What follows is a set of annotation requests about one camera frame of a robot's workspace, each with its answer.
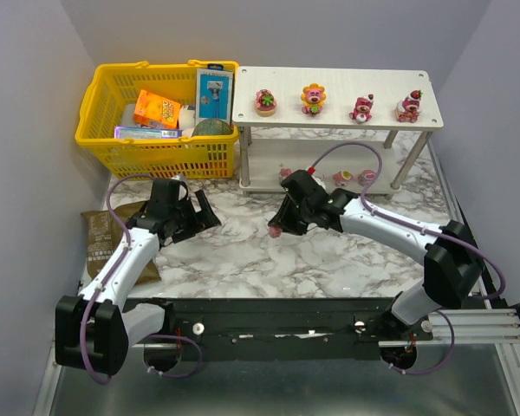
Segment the pink bear flower-wreath toy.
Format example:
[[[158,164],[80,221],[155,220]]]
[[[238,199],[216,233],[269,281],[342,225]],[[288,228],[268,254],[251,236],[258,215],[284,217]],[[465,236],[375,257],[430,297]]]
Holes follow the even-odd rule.
[[[278,173],[279,182],[283,182],[292,172],[290,168],[282,167]]]

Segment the pink bear yellow-hat toy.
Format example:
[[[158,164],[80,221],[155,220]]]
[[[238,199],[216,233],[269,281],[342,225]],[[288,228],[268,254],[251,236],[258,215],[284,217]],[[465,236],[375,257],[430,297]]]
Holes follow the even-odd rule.
[[[345,170],[341,170],[333,175],[333,181],[336,186],[344,187],[354,181],[354,175]]]

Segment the pink bear white-hat toy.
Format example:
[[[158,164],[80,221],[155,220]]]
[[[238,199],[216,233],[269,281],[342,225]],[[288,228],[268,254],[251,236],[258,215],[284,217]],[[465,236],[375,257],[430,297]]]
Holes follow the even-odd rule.
[[[354,104],[354,110],[349,114],[349,118],[358,124],[363,124],[372,119],[371,110],[374,105],[374,96],[366,94],[359,96]]]

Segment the pink bear sunflower toy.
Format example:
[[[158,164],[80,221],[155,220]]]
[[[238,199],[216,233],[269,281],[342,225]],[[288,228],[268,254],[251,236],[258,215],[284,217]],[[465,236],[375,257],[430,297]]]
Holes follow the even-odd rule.
[[[311,116],[318,115],[326,100],[325,87],[311,83],[302,90],[302,112]]]

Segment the pink bear cake toy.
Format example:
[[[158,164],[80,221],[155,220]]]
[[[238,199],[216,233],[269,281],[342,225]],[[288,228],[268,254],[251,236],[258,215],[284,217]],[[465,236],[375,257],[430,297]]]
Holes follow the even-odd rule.
[[[277,108],[275,96],[268,89],[260,89],[256,92],[254,108],[256,113],[262,117],[274,115]]]

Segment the pink bear strawberry toy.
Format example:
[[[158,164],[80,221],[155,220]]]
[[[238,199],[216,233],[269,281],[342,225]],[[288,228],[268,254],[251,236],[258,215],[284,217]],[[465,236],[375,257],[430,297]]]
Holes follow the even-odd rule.
[[[395,107],[395,117],[398,122],[415,123],[420,116],[420,102],[423,92],[419,89],[413,90]]]

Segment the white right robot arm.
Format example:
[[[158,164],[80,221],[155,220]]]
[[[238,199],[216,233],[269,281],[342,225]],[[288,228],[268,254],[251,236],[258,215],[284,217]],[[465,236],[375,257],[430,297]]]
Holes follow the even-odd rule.
[[[408,328],[437,309],[460,309],[483,271],[472,251],[474,239],[457,221],[445,226],[394,216],[344,188],[327,192],[304,170],[281,183],[285,198],[269,221],[270,234],[302,236],[314,224],[324,230],[359,235],[395,249],[423,267],[423,278],[399,293],[387,312],[389,321]]]

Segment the white two-tier shelf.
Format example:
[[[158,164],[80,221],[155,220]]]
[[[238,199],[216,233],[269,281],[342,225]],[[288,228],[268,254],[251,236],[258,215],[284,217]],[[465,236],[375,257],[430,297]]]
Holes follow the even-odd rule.
[[[325,87],[323,110],[302,112],[302,90],[311,83]],[[277,108],[270,117],[254,108],[256,92],[268,89]],[[398,122],[395,107],[413,90],[423,92],[415,123]],[[372,94],[372,119],[349,118],[359,96]],[[358,175],[369,169],[380,176],[370,186],[387,198],[399,191],[432,133],[443,119],[425,71],[241,67],[233,94],[233,120],[240,133],[240,187],[245,195],[280,193],[278,173],[313,166],[327,188],[341,170]]]

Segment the brown paper bag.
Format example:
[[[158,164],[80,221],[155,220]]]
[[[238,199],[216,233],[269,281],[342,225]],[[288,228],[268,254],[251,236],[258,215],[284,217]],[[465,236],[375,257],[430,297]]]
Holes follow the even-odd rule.
[[[124,222],[128,220],[144,201],[120,205],[114,213]],[[124,236],[119,224],[106,211],[85,211],[81,213],[87,230],[86,270],[89,278],[95,278],[107,263],[112,253]],[[160,282],[158,268],[153,260],[149,261],[141,272],[135,285]]]

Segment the green melon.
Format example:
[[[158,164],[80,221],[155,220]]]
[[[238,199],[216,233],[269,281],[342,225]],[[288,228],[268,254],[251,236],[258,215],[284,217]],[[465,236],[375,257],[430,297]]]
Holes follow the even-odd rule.
[[[232,132],[232,127],[224,120],[204,119],[194,127],[192,136],[230,135]]]

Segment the purple flat box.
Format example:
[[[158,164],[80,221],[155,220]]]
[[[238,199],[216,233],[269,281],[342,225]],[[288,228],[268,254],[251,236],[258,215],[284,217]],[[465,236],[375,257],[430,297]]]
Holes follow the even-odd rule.
[[[118,140],[168,140],[178,139],[183,136],[183,130],[178,129],[156,129],[144,127],[122,127],[114,129],[114,137]]]

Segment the orange snack box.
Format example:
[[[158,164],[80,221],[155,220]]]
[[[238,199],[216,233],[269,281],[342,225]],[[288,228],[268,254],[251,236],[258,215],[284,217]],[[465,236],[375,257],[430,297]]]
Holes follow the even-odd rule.
[[[133,111],[133,121],[141,126],[175,129],[181,105],[171,99],[141,89]]]

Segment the blue razor package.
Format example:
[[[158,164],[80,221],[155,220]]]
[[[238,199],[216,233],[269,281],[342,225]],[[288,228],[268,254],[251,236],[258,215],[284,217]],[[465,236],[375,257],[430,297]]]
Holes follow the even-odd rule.
[[[233,73],[199,68],[196,80],[196,122],[218,119],[231,124]]]

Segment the yellow plastic basket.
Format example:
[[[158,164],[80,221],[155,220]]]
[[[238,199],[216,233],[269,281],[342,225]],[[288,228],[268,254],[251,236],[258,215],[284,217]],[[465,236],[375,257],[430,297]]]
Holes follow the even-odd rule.
[[[189,179],[227,179],[235,171],[236,127],[228,135],[137,140],[114,137],[122,113],[146,90],[179,102],[196,102],[197,70],[210,61],[180,64],[149,62],[108,63],[94,72],[81,103],[75,141],[90,151],[119,179],[144,173],[170,178],[183,173]]]

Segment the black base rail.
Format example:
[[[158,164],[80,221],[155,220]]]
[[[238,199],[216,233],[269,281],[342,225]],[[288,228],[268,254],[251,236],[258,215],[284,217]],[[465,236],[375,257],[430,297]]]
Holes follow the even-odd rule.
[[[207,361],[376,361],[380,343],[432,339],[423,313],[410,327],[391,321],[389,298],[189,299],[137,298],[116,310],[101,352],[121,364],[146,338],[191,340],[185,359]]]

